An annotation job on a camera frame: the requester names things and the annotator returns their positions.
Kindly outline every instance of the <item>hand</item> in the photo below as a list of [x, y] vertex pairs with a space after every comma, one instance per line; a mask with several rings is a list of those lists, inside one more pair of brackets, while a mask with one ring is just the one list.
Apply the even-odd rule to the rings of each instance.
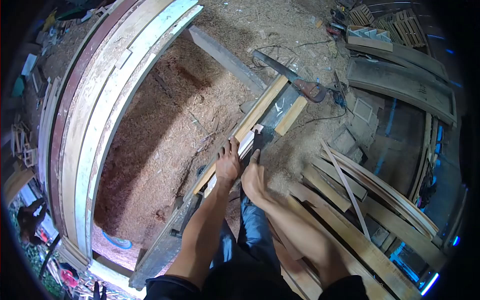
[[240, 172], [240, 158], [238, 154], [239, 141], [232, 136], [218, 152], [218, 160], [215, 163], [217, 181], [226, 180], [233, 184]]
[[265, 167], [257, 164], [258, 156], [260, 156], [260, 149], [252, 154], [250, 163], [241, 177], [243, 190], [255, 205], [257, 205], [255, 202], [267, 196], [264, 182]]

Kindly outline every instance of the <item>black shirt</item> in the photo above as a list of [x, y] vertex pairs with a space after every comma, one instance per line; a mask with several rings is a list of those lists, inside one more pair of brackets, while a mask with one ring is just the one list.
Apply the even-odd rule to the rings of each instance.
[[[263, 264], [225, 263], [211, 271], [202, 291], [188, 280], [175, 276], [147, 279], [145, 300], [300, 300], [280, 274]], [[360, 276], [342, 278], [331, 284], [318, 298], [368, 300]]]

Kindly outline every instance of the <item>dirt floor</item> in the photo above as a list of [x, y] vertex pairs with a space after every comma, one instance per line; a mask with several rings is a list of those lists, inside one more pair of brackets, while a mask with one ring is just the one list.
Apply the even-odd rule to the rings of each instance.
[[[259, 49], [282, 63], [299, 58], [298, 74], [307, 80], [318, 78], [330, 84], [336, 70], [340, 80], [346, 82], [349, 54], [344, 41], [333, 41], [325, 25], [315, 26], [319, 20], [330, 22], [329, 11], [336, 4], [333, 0], [314, 1], [312, 9], [312, 2], [240, 0], [224, 4], [201, 0], [199, 4], [204, 8], [193, 24], [239, 57], [266, 83], [275, 72], [254, 63], [249, 48]], [[72, 27], [64, 40], [52, 48], [45, 62], [46, 76], [63, 76], [95, 20], [94, 16]], [[261, 38], [262, 30], [266, 39]], [[170, 88], [171, 97], [154, 73]], [[177, 38], [147, 75], [123, 117], [105, 161], [96, 199], [96, 225], [112, 236], [130, 240], [133, 248], [125, 251], [105, 244], [100, 228], [95, 227], [93, 250], [133, 269], [138, 249], [151, 245], [171, 213], [176, 196], [192, 186], [197, 169], [210, 160], [225, 141], [228, 129], [243, 117], [239, 105], [258, 96], [203, 50]], [[353, 106], [355, 96], [350, 90], [347, 100], [349, 107]], [[35, 128], [38, 111], [32, 107], [27, 111], [31, 112], [29, 119]], [[216, 132], [212, 129], [214, 118], [220, 121]], [[303, 165], [319, 155], [319, 139], [330, 142], [343, 124], [355, 118], [336, 105], [331, 95], [321, 104], [304, 108], [289, 132], [262, 155], [269, 188], [285, 194], [290, 182], [300, 180]], [[375, 132], [376, 124], [366, 124], [365, 131]], [[371, 142], [367, 138], [364, 146]], [[230, 201], [226, 214], [236, 235], [239, 205], [239, 199]]]

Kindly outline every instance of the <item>blue jeans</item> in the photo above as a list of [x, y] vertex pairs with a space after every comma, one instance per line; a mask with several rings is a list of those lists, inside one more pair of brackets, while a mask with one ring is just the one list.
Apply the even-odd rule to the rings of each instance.
[[245, 264], [262, 263], [280, 274], [280, 261], [275, 253], [265, 213], [247, 199], [244, 196], [240, 204], [238, 241], [235, 241], [230, 227], [223, 220], [220, 245], [210, 264], [210, 269], [230, 261]]

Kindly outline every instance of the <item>left hand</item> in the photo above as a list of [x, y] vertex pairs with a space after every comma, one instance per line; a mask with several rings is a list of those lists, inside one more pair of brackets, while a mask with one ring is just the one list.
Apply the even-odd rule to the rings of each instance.
[[225, 147], [218, 152], [218, 160], [215, 163], [217, 180], [233, 183], [237, 179], [240, 172], [239, 144], [239, 141], [232, 136]]

